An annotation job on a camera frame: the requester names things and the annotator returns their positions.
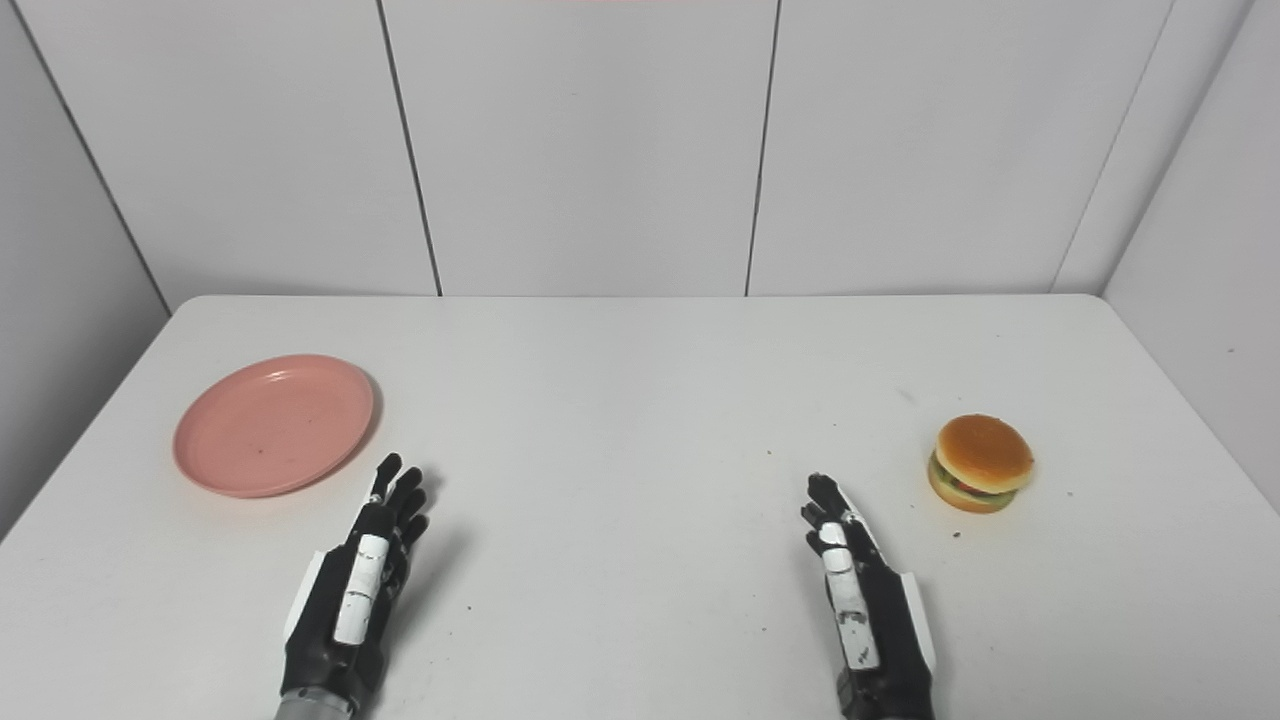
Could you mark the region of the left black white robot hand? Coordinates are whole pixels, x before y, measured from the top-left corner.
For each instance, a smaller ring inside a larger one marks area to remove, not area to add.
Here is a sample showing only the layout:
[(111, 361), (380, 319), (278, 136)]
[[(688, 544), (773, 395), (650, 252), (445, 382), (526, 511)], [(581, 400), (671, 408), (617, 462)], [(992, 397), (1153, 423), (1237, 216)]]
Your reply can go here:
[(379, 691), (390, 614), (430, 523), (422, 482), (387, 455), (343, 542), (312, 556), (285, 624), (278, 719), (356, 719)]

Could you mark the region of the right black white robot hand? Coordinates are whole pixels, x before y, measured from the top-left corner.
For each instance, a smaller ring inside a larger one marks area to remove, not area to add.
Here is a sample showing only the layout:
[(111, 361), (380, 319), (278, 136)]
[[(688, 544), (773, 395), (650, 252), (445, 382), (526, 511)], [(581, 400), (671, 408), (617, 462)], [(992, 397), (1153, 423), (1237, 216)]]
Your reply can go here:
[(806, 479), (800, 514), (820, 559), (844, 666), (837, 676), (846, 719), (933, 719), (936, 650), (920, 588), (895, 570), (865, 518), (840, 484)]

